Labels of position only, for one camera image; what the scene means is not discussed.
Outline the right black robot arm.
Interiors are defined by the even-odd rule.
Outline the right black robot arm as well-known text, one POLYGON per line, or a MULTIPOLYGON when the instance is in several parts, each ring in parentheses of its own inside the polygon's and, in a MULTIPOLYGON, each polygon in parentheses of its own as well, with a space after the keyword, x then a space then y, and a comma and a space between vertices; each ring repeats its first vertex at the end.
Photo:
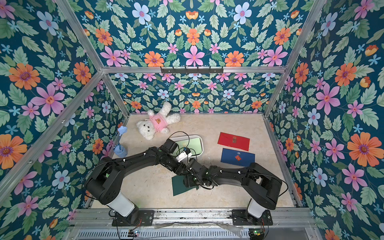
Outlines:
POLYGON ((206 167, 191 160, 181 172, 186 187, 218 187, 230 185, 242 187, 251 198, 268 210, 275 210, 283 180, 257 163, 244 168, 206 167))

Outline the aluminium front rail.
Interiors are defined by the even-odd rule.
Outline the aluminium front rail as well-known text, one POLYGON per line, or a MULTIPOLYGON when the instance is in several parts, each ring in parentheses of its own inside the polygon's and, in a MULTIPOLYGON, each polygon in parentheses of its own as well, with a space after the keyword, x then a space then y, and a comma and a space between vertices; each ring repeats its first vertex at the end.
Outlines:
MULTIPOLYGON (((219 223, 224 225, 233 225, 230 208, 215 209, 140 209, 155 211, 153 224, 147 227, 155 227, 156 225, 170 224, 172 227, 185 224, 187 226, 199 224, 219 223)), ((308 208, 277 208, 270 211, 273 219, 272 226, 277 228, 309 228, 315 227, 315 220, 310 214, 308 208)))

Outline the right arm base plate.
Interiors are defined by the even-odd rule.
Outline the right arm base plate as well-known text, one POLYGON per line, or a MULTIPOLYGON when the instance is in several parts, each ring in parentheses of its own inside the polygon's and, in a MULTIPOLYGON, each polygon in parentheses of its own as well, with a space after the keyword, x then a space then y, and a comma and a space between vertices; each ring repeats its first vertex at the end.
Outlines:
POLYGON ((265 210, 260 218, 256 218, 249 214, 246 209, 233 209, 231 218, 234 226, 272 226, 273 219, 271 212, 265 210))

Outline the dark green envelope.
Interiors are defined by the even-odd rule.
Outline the dark green envelope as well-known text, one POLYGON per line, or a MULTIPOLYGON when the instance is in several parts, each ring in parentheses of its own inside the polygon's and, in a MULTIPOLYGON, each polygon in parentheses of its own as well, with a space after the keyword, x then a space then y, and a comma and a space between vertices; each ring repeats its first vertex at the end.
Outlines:
POLYGON ((183 193, 188 192, 190 190, 198 190, 198 189, 199 189, 198 186, 186 187, 184 184, 184 177, 183 176, 172 177, 173 196, 183 194, 183 193))

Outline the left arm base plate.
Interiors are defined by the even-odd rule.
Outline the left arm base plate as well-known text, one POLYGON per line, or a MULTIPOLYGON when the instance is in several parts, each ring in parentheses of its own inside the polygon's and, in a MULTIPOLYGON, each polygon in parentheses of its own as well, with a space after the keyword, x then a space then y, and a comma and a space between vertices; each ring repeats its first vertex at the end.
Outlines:
POLYGON ((112 222, 113 227, 147 227, 153 224, 155 211, 153 210, 134 210, 127 217, 115 213, 115 219, 112 222))

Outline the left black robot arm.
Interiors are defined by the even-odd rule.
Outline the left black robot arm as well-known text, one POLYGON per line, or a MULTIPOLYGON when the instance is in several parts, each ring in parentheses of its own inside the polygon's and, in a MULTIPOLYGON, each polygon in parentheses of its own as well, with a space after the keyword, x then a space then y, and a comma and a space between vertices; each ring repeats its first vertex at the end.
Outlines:
POLYGON ((114 201, 121 192, 123 179, 143 168, 162 165, 178 176, 188 173, 187 166, 178 162, 172 156, 177 144, 172 140, 157 147, 150 147, 146 151, 119 159, 107 157, 91 170, 85 182, 85 189, 101 204, 107 205, 114 201))

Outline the small green circuit board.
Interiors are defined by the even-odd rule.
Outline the small green circuit board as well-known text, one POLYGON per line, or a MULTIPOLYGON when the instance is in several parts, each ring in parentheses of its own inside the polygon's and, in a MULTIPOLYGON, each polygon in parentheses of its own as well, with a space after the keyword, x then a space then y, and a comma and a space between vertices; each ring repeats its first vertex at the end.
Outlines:
POLYGON ((250 240, 264 240, 266 231, 263 229, 249 229, 250 240))

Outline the red envelope gold sticker back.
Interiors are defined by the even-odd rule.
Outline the red envelope gold sticker back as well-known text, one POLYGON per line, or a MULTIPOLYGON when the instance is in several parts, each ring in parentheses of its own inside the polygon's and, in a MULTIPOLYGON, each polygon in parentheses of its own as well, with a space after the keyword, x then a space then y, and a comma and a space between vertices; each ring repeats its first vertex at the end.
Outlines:
POLYGON ((250 139, 232 134, 220 133, 218 144, 239 150, 249 151, 250 139))

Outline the black hook rail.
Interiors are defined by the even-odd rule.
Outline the black hook rail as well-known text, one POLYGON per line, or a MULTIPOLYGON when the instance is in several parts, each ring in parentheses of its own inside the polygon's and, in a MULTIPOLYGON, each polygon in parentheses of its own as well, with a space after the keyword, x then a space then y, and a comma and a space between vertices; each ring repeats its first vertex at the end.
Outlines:
POLYGON ((162 74, 222 74, 224 73, 224 68, 217 67, 160 67, 162 74))

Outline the navy blue envelope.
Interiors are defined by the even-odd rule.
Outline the navy blue envelope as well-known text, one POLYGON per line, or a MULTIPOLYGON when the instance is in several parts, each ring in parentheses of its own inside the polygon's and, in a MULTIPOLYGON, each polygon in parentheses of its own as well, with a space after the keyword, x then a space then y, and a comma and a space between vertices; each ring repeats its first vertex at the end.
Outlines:
POLYGON ((255 163, 255 158, 255 154, 252 153, 223 149, 221 162, 236 166, 249 167, 250 164, 255 163))

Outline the white teddy bear pink shirt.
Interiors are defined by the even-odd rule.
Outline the white teddy bear pink shirt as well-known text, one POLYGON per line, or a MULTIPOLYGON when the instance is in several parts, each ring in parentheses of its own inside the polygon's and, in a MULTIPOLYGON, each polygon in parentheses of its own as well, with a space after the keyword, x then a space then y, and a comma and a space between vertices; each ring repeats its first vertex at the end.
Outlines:
POLYGON ((170 132, 168 126, 181 121, 180 114, 169 115, 171 110, 172 106, 169 102, 165 102, 156 114, 149 110, 148 118, 136 124, 139 133, 149 141, 155 137, 156 133, 168 134, 170 132))

